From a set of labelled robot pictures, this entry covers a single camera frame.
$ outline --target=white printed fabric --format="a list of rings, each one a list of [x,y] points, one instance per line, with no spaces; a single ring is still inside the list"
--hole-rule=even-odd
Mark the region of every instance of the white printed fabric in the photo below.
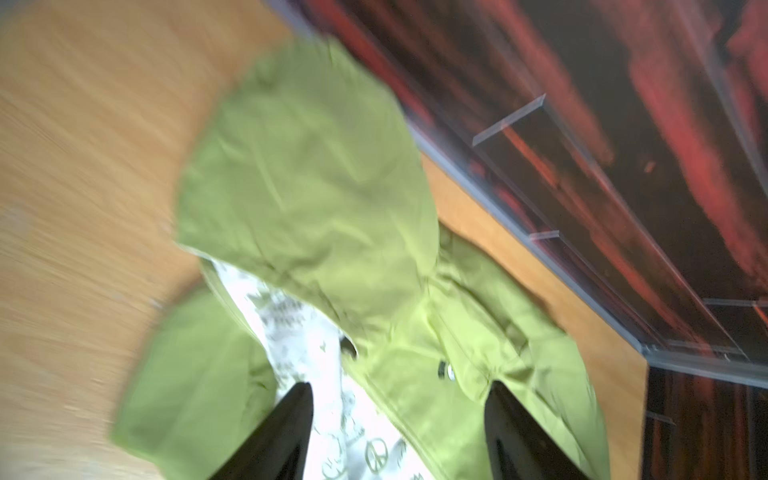
[[[296,382],[312,386],[313,428],[305,480],[431,480],[400,432],[343,372],[343,333],[315,307],[226,263],[219,278],[261,341],[277,380],[277,404]]]

